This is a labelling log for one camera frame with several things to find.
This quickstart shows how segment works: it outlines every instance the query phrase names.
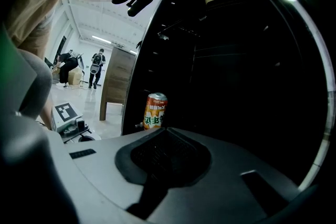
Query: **cardboard box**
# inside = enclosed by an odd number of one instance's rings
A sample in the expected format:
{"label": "cardboard box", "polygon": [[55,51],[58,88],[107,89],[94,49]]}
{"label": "cardboard box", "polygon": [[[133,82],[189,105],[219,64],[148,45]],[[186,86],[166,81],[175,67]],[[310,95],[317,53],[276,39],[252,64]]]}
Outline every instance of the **cardboard box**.
{"label": "cardboard box", "polygon": [[72,69],[69,72],[68,82],[70,85],[79,85],[79,82],[82,79],[82,70],[79,67]]}

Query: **ceiling light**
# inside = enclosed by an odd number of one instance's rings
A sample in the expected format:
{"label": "ceiling light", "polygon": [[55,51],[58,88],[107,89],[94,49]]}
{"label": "ceiling light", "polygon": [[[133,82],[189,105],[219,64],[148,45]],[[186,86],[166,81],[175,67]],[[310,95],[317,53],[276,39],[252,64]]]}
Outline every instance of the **ceiling light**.
{"label": "ceiling light", "polygon": [[102,39],[102,38],[100,38],[100,37],[95,37],[95,36],[92,36],[92,37],[93,37],[93,38],[96,38],[96,39],[99,39],[99,40],[101,40],[101,41],[104,41],[104,42],[106,42],[106,43],[108,43],[108,44],[111,44],[110,41],[105,40],[105,39]]}

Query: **black pants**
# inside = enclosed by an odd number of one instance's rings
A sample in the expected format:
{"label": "black pants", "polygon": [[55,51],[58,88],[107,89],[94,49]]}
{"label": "black pants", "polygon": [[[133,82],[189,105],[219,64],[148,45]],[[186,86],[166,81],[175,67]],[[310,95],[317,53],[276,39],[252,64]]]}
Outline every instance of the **black pants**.
{"label": "black pants", "polygon": [[[99,67],[98,72],[96,73],[96,81],[95,83],[98,83],[99,79],[100,79],[100,73],[101,73],[101,67]],[[93,82],[93,78],[94,78],[95,74],[90,73],[90,79],[89,79],[89,84],[92,85]]]}
{"label": "black pants", "polygon": [[59,72],[59,82],[60,83],[67,83],[68,82],[68,76],[69,71],[72,69],[78,67],[78,61],[75,58],[70,58],[66,61],[65,65],[61,67],[61,70]]}

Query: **backpack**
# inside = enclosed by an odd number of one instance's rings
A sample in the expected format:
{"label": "backpack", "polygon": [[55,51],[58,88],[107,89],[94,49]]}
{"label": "backpack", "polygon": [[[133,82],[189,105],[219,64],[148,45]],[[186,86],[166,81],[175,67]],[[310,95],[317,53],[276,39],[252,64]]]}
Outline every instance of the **backpack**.
{"label": "backpack", "polygon": [[96,74],[99,71],[100,65],[103,63],[103,56],[101,54],[96,54],[92,61],[92,66],[90,68],[90,72],[92,74]]}
{"label": "backpack", "polygon": [[77,59],[77,63],[78,66],[81,70],[84,70],[84,63],[83,63],[83,59],[82,59],[82,55],[83,54],[79,54],[73,50],[69,50],[68,53],[70,54],[70,57],[76,58]]}

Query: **wooden panel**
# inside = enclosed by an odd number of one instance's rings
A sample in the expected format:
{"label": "wooden panel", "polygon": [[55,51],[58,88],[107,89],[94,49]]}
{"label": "wooden panel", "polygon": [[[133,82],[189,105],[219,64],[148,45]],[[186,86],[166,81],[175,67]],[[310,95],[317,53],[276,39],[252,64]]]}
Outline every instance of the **wooden panel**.
{"label": "wooden panel", "polygon": [[101,95],[99,120],[106,119],[107,103],[125,103],[134,62],[135,55],[113,49]]}

